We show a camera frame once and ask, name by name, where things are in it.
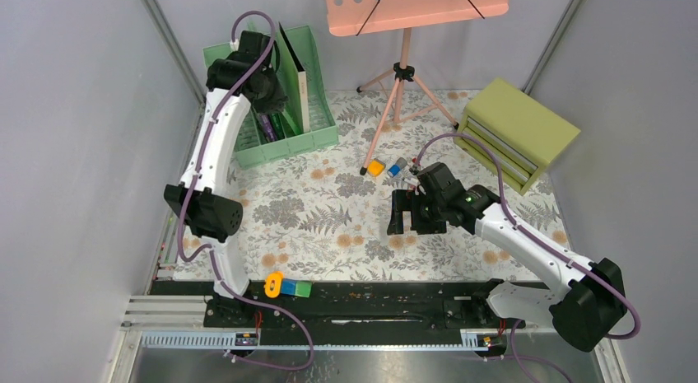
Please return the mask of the blue grey toy piece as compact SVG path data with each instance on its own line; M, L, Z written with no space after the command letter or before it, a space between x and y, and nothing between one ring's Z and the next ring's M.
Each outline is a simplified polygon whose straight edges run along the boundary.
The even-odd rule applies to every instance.
M387 170L386 174L393 178L401 173L401 171L407 166L408 161L404 157L399 157Z

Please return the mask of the white binder folder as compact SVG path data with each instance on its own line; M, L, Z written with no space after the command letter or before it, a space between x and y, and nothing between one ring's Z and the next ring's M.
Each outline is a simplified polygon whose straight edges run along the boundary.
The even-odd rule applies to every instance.
M309 114L309 28L299 26L284 28L279 24L277 32L278 45L281 55L282 87L288 96L286 112L292 122L295 134L308 133L310 128Z

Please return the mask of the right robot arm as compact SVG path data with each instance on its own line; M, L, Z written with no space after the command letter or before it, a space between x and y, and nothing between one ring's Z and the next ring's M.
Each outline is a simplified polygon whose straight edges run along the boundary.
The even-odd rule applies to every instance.
M473 295L473 319L491 327L503 319L521 319L552 327L569 345L590 352L626 315L620 267L598 262L546 238L505 206L502 198L476 184L469 189L437 162L418 172L413 189L395 189L387 233L402 235L404 213L418 235L444 234L460 227L509 252L534 273L544 288L521 287L491 279Z

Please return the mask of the purple Treehouse book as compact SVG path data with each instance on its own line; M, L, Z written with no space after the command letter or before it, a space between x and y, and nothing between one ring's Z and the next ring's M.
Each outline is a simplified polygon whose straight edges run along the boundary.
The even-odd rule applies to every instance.
M277 141L277 133L274 130L272 121L269 119L269 117L266 114L258 114L257 120L267 142Z

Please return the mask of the green plastic folder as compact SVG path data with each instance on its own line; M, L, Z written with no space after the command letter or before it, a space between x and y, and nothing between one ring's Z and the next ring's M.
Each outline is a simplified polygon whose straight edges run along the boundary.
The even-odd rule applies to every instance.
M265 97L254 98L253 107L258 114L282 114L291 136L305 132L300 97L300 74L303 71L289 33L278 25L274 46L260 70L265 78L265 86L270 86L272 91Z

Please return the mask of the yellow-green drawer cabinet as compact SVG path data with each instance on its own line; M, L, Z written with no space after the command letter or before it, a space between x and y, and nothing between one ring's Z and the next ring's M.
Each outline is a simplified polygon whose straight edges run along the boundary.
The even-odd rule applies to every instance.
M580 134L572 123L502 78L466 104L458 131L497 157L503 181L521 195Z

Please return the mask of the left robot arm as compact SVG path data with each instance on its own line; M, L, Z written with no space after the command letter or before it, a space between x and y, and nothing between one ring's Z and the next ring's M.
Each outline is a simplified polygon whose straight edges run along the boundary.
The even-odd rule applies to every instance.
M179 183L164 191L178 218L179 260L209 256L214 290L229 297L224 316L237 326L253 320L256 306L243 296L250 282L237 239L244 208L230 196L227 176L236 139L253 106L269 103L278 110L285 103L270 65L273 45L272 37L245 30L231 42L229 55L209 66L202 127L192 156Z

